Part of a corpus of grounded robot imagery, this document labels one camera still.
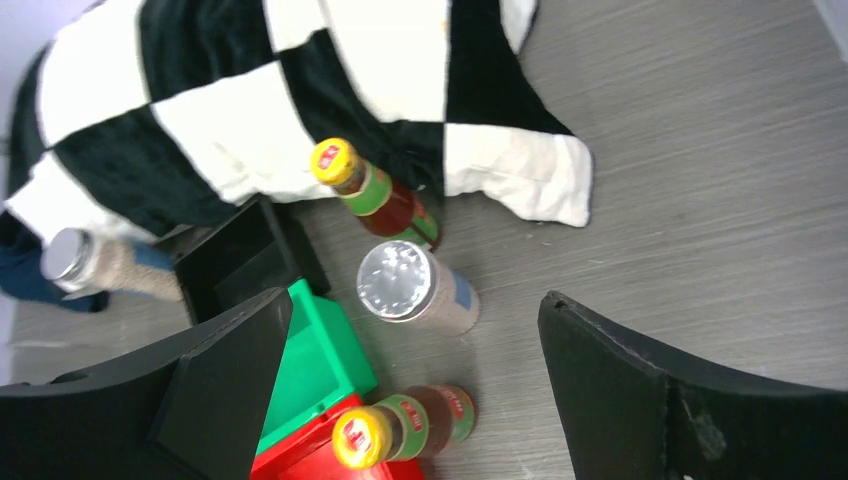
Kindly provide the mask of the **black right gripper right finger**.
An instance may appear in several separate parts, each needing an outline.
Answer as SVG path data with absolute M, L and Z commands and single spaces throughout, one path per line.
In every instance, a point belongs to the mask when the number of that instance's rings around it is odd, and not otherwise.
M 847 394 L 750 374 L 557 291 L 538 329 L 579 479 L 843 479 Z

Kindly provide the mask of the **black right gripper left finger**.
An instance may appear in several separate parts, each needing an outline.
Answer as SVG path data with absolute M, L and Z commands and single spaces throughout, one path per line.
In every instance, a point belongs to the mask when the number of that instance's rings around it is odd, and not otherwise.
M 5 479 L 246 479 L 292 314 L 283 288 L 58 376 L 1 390 Z

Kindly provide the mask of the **red plastic bin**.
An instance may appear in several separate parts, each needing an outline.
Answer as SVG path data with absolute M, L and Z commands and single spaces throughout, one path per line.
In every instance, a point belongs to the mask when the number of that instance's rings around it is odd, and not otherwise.
M 336 419 L 347 409 L 362 406 L 353 393 L 325 413 L 259 454 L 250 480 L 424 480 L 416 460 L 378 464 L 367 470 L 351 470 L 336 458 L 331 434 Z

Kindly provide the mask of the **green plastic bin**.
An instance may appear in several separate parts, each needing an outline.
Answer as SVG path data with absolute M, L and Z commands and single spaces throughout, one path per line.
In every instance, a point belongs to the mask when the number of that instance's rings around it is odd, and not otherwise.
M 378 385 L 342 306 L 314 295 L 304 279 L 288 293 L 293 312 L 258 455 L 349 395 L 365 395 Z

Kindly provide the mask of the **black plastic bin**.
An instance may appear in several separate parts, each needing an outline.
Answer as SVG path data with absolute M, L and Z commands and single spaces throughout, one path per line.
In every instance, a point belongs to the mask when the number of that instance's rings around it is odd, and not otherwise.
M 302 279 L 315 295 L 331 290 L 303 224 L 288 207 L 261 195 L 177 252 L 173 269 L 194 324 Z

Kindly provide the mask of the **silver-lid spice jar left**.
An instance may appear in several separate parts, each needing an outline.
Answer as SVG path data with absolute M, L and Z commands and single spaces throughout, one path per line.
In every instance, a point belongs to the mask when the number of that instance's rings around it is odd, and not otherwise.
M 44 248 L 43 276 L 73 300 L 124 292 L 180 302 L 183 294 L 170 257 L 147 244 L 65 228 Z

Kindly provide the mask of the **silver-lid spice jar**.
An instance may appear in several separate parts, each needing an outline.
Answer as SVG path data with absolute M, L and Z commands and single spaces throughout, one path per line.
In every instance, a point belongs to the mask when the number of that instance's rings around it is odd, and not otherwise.
M 471 284 L 429 250 L 401 240 L 383 242 L 362 259 L 356 291 L 381 320 L 448 336 L 471 330 L 480 300 Z
M 147 244 L 65 228 L 44 248 L 43 276 L 73 300 L 124 292 L 180 302 L 183 294 L 170 257 Z

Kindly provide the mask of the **yellow-capped sauce bottle near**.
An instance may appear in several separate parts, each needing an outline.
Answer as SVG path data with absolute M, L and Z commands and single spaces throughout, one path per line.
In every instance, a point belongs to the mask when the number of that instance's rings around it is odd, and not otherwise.
M 343 466 L 365 470 L 384 462 L 433 458 L 464 442 L 476 420 L 464 389 L 419 385 L 346 410 L 337 418 L 331 443 Z

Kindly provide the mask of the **yellow-capped sauce bottle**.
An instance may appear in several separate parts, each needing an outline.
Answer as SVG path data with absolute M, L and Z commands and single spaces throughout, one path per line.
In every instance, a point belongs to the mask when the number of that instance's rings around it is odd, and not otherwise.
M 441 227 L 418 196 L 360 156 L 350 142 L 334 137 L 318 143 L 310 170 L 370 233 L 429 250 L 440 245 Z
M 346 410 L 337 418 L 331 443 L 343 466 L 365 470 L 384 462 L 433 458 L 464 442 L 476 420 L 464 389 L 419 385 Z

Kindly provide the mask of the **dark blue cloth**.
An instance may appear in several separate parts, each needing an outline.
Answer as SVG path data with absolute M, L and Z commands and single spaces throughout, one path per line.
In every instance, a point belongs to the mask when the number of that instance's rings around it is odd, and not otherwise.
M 1 214 L 1 290 L 12 298 L 50 304 L 78 313 L 99 313 L 108 308 L 110 295 L 64 300 L 65 294 L 44 278 L 40 269 L 41 239 L 8 212 Z

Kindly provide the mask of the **silver-lid spice jar right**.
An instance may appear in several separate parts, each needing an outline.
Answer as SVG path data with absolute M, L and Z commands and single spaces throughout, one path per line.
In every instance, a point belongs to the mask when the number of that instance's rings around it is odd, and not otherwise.
M 381 320 L 448 336 L 471 330 L 480 300 L 471 284 L 429 250 L 401 240 L 383 242 L 362 259 L 356 291 Z

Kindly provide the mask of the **yellow-capped sauce bottle far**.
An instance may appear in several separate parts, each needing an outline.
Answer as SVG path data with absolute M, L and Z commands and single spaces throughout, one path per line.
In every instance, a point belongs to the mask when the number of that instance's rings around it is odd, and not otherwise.
M 418 196 L 360 156 L 350 142 L 334 137 L 318 143 L 310 170 L 370 233 L 429 250 L 440 245 L 441 227 Z

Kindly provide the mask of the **black white checkered blanket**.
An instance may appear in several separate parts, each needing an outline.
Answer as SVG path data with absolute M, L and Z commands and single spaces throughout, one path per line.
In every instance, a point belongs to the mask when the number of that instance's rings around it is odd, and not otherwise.
M 413 189 L 585 226 L 592 155 L 527 81 L 534 1 L 101 1 L 21 82 L 4 209 L 154 239 L 248 198 L 327 198 L 341 137 Z

